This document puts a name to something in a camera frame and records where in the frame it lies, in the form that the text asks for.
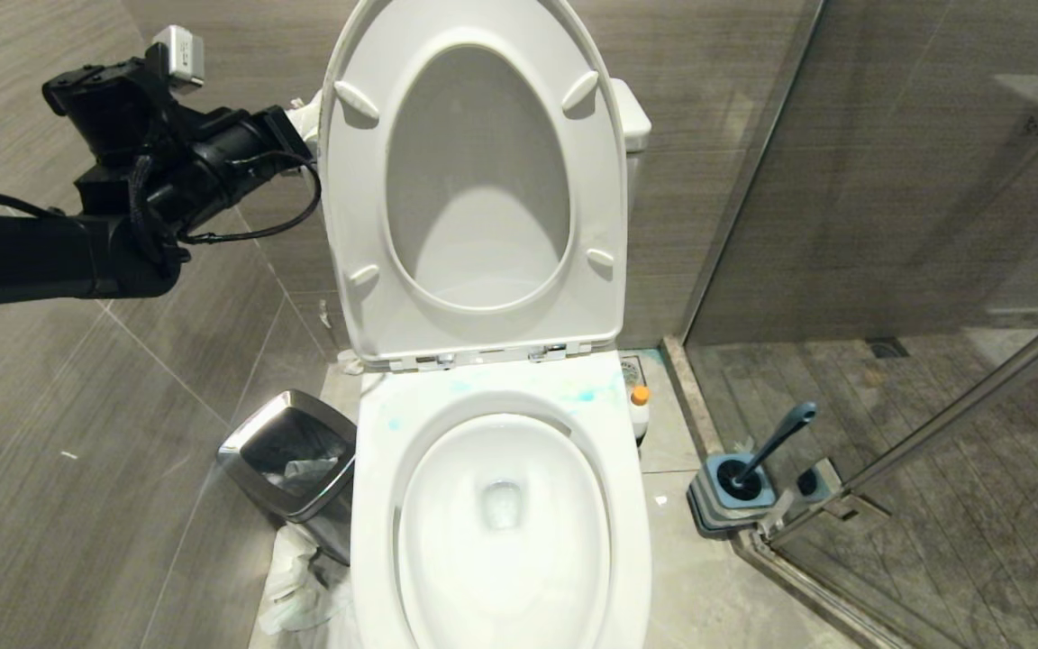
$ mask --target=robotic arm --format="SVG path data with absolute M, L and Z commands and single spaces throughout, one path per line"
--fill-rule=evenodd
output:
M 190 254 L 182 243 L 281 233 L 309 217 L 322 185 L 311 153 L 282 108 L 255 114 L 190 110 L 172 85 L 201 69 L 201 40 L 169 28 L 143 58 L 83 65 L 43 85 L 43 99 L 89 144 L 95 164 L 75 181 L 83 211 L 66 216 L 0 194 L 0 304 L 47 298 L 146 298 L 174 287 Z M 194 235 L 277 173 L 305 167 L 315 194 L 302 213 L 256 233 Z

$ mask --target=white toilet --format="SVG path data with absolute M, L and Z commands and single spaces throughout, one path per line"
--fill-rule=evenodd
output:
M 564 0 L 361 0 L 322 107 L 367 367 L 363 646 L 643 649 L 651 538 L 612 344 L 651 124 Z

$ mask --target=trash can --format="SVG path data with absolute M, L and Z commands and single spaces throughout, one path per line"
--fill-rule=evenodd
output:
M 288 390 L 248 416 L 218 452 L 219 467 L 254 501 L 309 533 L 323 553 L 351 564 L 355 425 Z

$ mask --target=toilet tank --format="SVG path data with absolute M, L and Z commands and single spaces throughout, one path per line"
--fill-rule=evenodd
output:
M 652 134 L 652 120 L 647 118 L 644 107 L 623 79 L 611 79 L 619 121 L 623 123 L 623 145 L 627 151 L 627 214 L 635 207 L 635 189 L 643 175 L 647 140 Z

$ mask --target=plastic bottle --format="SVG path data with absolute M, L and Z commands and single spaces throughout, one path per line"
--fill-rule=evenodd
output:
M 652 397 L 652 390 L 647 386 L 634 386 L 631 389 L 631 430 L 635 432 L 635 447 L 644 443 L 644 436 L 647 435 L 647 420 L 651 415 L 647 402 Z

